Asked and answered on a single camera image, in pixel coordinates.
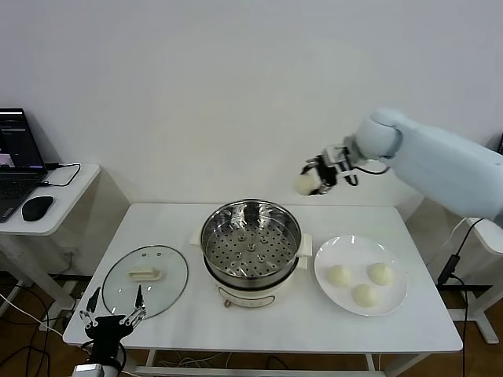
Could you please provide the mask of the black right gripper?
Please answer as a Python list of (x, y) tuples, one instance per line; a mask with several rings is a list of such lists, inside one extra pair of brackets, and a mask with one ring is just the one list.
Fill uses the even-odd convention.
[(309, 196), (320, 196), (329, 192), (333, 186), (338, 183), (338, 168), (340, 162), (327, 163), (323, 155), (315, 156), (306, 161), (306, 165), (302, 168), (301, 174), (307, 174), (311, 170), (315, 170), (320, 178), (321, 183), (315, 183)]

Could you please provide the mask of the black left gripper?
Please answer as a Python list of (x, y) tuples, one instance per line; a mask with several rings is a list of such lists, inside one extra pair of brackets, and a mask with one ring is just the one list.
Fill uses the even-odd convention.
[(121, 340), (132, 333), (146, 316), (145, 302), (141, 285), (138, 286), (132, 311), (124, 315), (95, 318), (95, 310), (100, 297), (98, 287), (88, 299), (86, 308), (79, 311), (85, 325), (86, 335), (93, 340), (92, 354), (117, 354)]

